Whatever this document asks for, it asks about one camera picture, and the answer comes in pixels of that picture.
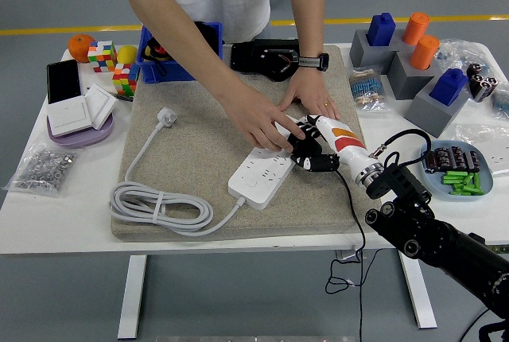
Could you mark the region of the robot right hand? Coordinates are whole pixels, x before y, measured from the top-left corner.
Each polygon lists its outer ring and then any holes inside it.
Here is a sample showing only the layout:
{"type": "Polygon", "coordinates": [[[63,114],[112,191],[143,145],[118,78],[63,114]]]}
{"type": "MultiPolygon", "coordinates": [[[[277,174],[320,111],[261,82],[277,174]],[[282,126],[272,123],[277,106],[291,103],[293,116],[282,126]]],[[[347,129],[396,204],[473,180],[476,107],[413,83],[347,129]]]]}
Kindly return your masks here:
{"type": "Polygon", "coordinates": [[[303,169],[332,172],[341,164],[347,165],[356,183],[383,170],[346,124],[323,115],[306,115],[297,125],[304,131],[305,138],[289,137],[293,146],[291,159],[303,169]]]}

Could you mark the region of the person's left hand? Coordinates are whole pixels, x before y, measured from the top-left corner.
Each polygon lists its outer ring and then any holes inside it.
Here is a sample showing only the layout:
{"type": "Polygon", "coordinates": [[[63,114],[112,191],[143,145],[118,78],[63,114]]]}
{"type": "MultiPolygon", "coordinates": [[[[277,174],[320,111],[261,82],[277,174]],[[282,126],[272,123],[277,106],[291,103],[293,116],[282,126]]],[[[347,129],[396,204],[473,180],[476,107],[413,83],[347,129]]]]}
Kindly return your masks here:
{"type": "Polygon", "coordinates": [[[311,115],[340,119],[336,103],[325,86],[323,72],[316,68],[299,68],[293,74],[278,105],[280,111],[285,111],[294,101],[300,101],[311,115]]]}

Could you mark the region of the person's right hand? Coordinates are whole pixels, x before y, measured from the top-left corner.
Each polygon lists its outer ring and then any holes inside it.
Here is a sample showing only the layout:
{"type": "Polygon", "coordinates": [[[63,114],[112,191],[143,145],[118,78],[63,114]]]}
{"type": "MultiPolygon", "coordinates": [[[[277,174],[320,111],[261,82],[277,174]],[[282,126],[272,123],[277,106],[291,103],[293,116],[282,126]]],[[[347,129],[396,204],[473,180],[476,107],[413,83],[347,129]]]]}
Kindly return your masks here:
{"type": "Polygon", "coordinates": [[[242,136],[253,146],[272,151],[292,151],[287,138],[280,134],[276,124],[287,129],[298,139],[305,134],[295,122],[254,88],[240,83],[232,93],[218,98],[228,118],[242,136]]]}

